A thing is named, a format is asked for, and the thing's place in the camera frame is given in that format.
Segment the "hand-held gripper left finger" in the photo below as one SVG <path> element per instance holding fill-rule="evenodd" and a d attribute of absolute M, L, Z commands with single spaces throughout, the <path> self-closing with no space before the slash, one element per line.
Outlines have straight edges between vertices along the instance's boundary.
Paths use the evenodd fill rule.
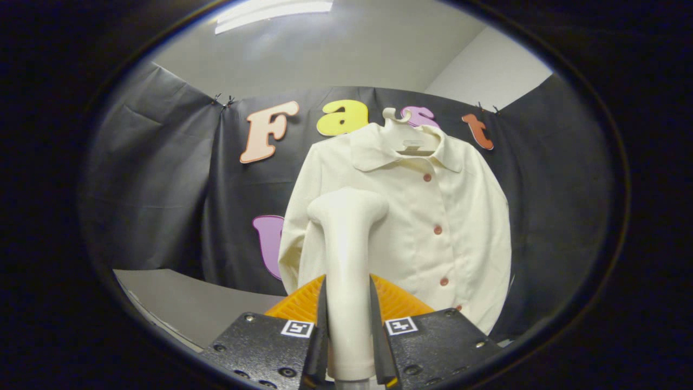
<path fill-rule="evenodd" d="M 201 352 L 250 389 L 319 389 L 326 385 L 328 331 L 325 276 L 264 314 L 242 313 Z"/>

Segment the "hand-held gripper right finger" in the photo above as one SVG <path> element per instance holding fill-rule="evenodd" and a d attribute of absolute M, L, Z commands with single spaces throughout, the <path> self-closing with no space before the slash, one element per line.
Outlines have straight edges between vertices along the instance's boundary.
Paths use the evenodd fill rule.
<path fill-rule="evenodd" d="M 371 276 L 376 377 L 387 389 L 460 389 L 502 348 L 458 309 L 435 310 Z"/>

